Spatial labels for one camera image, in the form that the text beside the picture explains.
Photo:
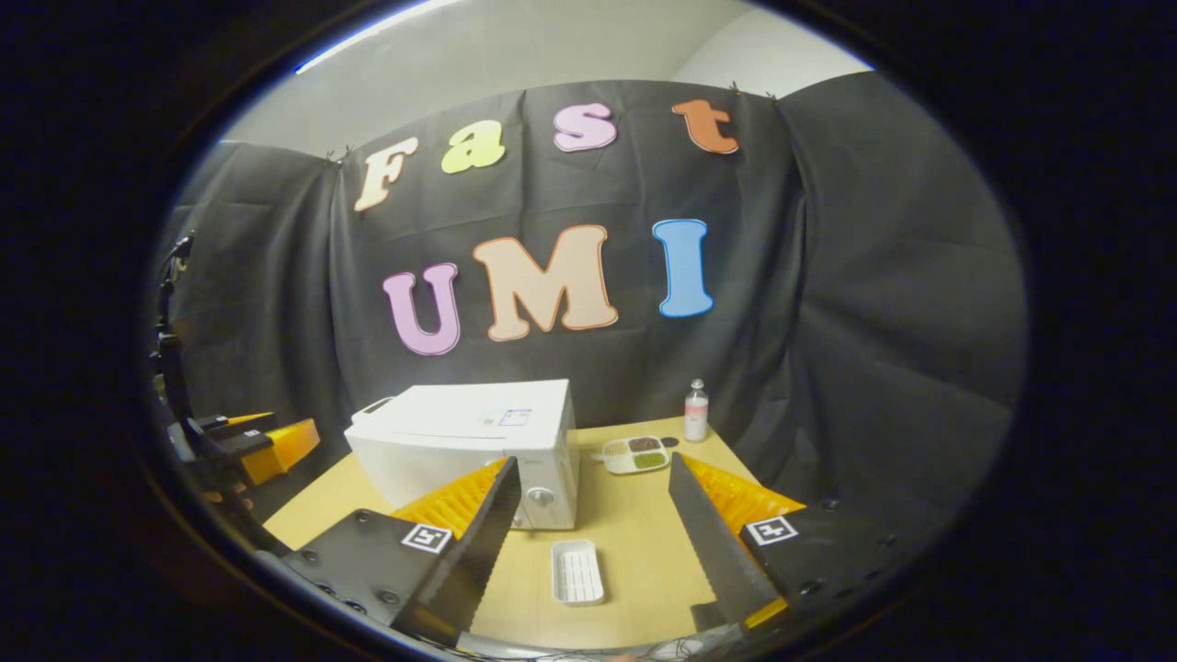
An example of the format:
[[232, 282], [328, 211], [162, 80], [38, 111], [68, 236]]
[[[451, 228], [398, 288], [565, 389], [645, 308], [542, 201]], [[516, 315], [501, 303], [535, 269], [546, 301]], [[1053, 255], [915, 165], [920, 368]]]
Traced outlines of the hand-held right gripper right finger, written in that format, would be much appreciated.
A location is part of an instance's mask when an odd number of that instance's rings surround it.
[[895, 575], [913, 517], [887, 499], [778, 494], [677, 452], [669, 495], [727, 623], [794, 633], [849, 611]]

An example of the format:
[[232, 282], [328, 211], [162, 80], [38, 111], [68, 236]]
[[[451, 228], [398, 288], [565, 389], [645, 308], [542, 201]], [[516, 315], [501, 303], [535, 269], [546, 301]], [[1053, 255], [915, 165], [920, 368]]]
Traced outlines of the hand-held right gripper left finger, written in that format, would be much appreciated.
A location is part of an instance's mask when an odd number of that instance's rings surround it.
[[519, 463], [503, 457], [394, 515], [357, 508], [281, 561], [378, 627], [457, 646], [474, 623], [520, 499]]

